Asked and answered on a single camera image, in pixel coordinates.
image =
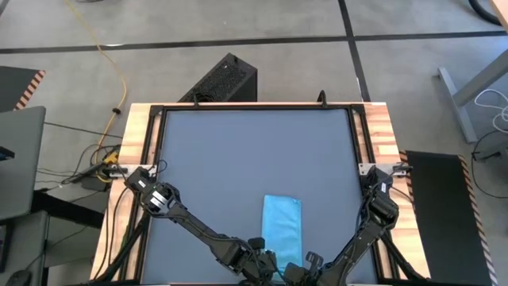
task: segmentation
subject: orange and black striped edge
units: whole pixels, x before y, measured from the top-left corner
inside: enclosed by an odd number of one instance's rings
[[[464,179],[466,180],[466,185],[468,186],[469,199],[471,200],[471,206],[473,208],[473,214],[475,215],[476,226],[478,227],[479,238],[482,241],[483,255],[485,256],[485,262],[487,263],[487,267],[489,268],[489,275],[491,277],[492,286],[498,286],[498,277],[495,275],[494,265],[492,264],[491,251],[489,250],[489,246],[487,244],[487,238],[485,237],[485,230],[483,230],[482,219],[479,217],[478,204],[476,203],[475,193],[473,191],[473,186],[471,184],[471,178],[469,176],[469,168],[468,163],[462,156],[458,156],[460,159],[460,164],[462,165],[462,170],[464,172]]]
[[[408,163],[406,151],[400,151],[400,159],[402,163]],[[483,230],[482,219],[479,216],[478,205],[476,204],[475,193],[473,192],[473,186],[471,185],[471,179],[469,177],[469,168],[468,163],[462,156],[458,156],[460,159],[460,164],[462,165],[462,170],[464,173],[464,179],[466,181],[466,185],[468,186],[468,194],[469,199],[471,200],[471,207],[473,209],[473,214],[475,215],[476,226],[478,227],[478,235],[480,241],[482,242],[483,255],[485,256],[485,262],[487,263],[487,268],[489,269],[489,276],[491,277],[492,286],[498,286],[498,277],[495,275],[494,265],[492,264],[491,251],[489,250],[489,246],[487,244],[487,238],[485,237],[485,230]],[[410,193],[411,199],[413,198],[413,186],[411,185],[411,177],[410,173],[406,177],[407,188]]]
[[[29,100],[32,98],[33,93],[35,92],[40,82],[42,81],[42,78],[44,78],[45,74],[46,71],[36,72],[32,81],[30,81],[26,90],[23,92],[23,95],[19,98],[19,101],[16,103],[14,110],[22,110],[23,108],[25,108],[25,106],[29,103]]]
[[[399,151],[398,153],[400,155],[400,161],[404,164],[408,164],[406,151]],[[411,172],[408,172],[406,175],[406,183],[407,183],[407,191],[410,193],[411,203],[413,204],[414,211],[414,197],[413,197],[413,185],[411,184]]]

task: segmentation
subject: blue cloth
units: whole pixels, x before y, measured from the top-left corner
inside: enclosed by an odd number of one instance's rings
[[[292,262],[302,266],[302,202],[281,195],[265,195],[262,234],[265,249],[275,252],[282,274]],[[274,280],[282,280],[277,273]]]

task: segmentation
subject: gray mat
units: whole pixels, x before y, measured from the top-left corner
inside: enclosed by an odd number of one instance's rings
[[[345,110],[175,111],[164,137],[160,181],[218,233],[259,237],[270,194],[302,200],[303,255],[331,261],[353,235],[361,194]],[[242,279],[181,226],[152,220],[142,283]],[[348,282],[376,282],[370,251]]]

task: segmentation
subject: black speaker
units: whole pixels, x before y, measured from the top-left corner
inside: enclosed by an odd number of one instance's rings
[[[257,69],[228,53],[179,102],[256,102]]]

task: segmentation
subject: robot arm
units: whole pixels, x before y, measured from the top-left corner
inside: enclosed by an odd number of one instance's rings
[[[310,269],[289,264],[284,272],[284,280],[290,285],[345,286],[345,278],[352,268],[383,234],[395,226],[398,206],[385,193],[377,188],[367,194],[364,200],[364,220],[352,239],[341,253],[331,262],[321,266],[322,257],[308,253]]]
[[[276,269],[273,252],[262,252],[264,240],[254,238],[245,242],[218,234],[190,213],[180,200],[179,190],[167,183],[152,181],[148,171],[138,168],[126,181],[139,204],[154,218],[168,218],[185,228],[210,247],[217,262],[236,275],[243,274],[254,284],[269,281]]]

